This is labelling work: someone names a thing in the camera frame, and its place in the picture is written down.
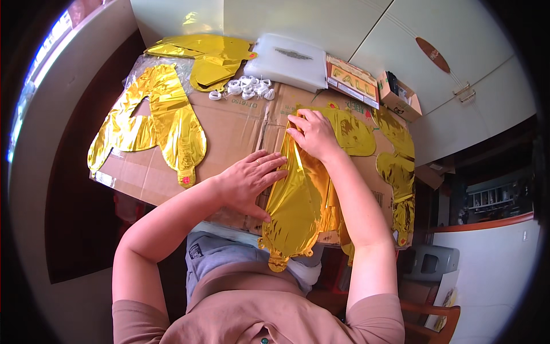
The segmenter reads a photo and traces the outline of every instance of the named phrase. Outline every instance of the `woman's left hand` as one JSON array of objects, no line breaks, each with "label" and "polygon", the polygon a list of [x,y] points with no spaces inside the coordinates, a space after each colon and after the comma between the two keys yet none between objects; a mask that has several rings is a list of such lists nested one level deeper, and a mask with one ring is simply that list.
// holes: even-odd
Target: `woman's left hand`
[{"label": "woman's left hand", "polygon": [[287,163],[279,152],[267,155],[256,151],[214,177],[222,204],[246,215],[271,222],[270,215],[256,205],[257,196],[274,182],[288,175],[287,170],[273,171]]}]

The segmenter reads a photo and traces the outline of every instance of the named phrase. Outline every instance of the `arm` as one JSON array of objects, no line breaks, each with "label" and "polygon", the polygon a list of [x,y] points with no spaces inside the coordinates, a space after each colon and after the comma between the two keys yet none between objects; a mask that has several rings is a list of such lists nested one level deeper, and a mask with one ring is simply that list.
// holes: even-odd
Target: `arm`
[{"label": "arm", "polygon": [[288,119],[304,133],[294,128],[287,131],[327,169],[355,246],[347,310],[372,295],[397,295],[394,240],[378,202],[349,156],[340,148],[330,121],[319,111],[298,111],[305,118],[289,116]]},{"label": "arm", "polygon": [[288,171],[271,172],[286,162],[266,151],[248,157],[156,207],[130,227],[120,240],[113,262],[113,302],[132,300],[167,315],[157,263],[169,256],[200,221],[227,206],[266,222],[268,213],[256,197]]}]

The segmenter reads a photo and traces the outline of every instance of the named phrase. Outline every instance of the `white curling ribbon bundle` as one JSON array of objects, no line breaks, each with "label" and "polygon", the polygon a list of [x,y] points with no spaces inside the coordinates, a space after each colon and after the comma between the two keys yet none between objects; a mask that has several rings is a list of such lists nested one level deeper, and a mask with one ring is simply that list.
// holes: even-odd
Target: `white curling ribbon bundle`
[{"label": "white curling ribbon bundle", "polygon": [[273,100],[275,98],[275,90],[269,89],[271,85],[272,83],[269,79],[263,80],[243,75],[238,80],[227,82],[227,87],[225,88],[227,94],[224,92],[224,95],[222,95],[218,91],[212,91],[209,93],[208,98],[211,100],[220,100],[221,98],[227,98],[229,95],[241,95],[244,100],[251,99],[254,96]]}]

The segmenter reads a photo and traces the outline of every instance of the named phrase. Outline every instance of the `brown t-shirt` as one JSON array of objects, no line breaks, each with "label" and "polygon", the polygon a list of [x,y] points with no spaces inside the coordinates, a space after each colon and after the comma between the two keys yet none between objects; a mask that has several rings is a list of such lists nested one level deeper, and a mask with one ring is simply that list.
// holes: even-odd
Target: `brown t-shirt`
[{"label": "brown t-shirt", "polygon": [[249,262],[220,266],[197,284],[187,314],[172,325],[155,307],[113,303],[115,344],[130,343],[403,343],[399,299],[364,298],[346,324],[309,302],[288,272]]}]

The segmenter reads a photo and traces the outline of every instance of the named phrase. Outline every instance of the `cabinet handle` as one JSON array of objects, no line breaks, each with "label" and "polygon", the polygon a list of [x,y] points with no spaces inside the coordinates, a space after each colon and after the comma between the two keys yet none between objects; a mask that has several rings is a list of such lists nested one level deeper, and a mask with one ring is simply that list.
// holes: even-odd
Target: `cabinet handle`
[{"label": "cabinet handle", "polygon": [[461,94],[462,92],[464,92],[468,87],[470,87],[470,83],[469,83],[469,82],[467,82],[467,83],[466,83],[466,86],[464,86],[463,88],[461,88],[460,91],[458,91],[458,92],[453,91],[453,94],[454,94],[455,96],[458,96],[459,94]]},{"label": "cabinet handle", "polygon": [[464,99],[461,99],[460,102],[463,103],[463,102],[465,102],[466,100],[472,98],[472,97],[475,96],[475,95],[476,95],[476,90],[472,90],[472,94],[469,95],[469,96],[467,96],[467,97],[464,98]]}]

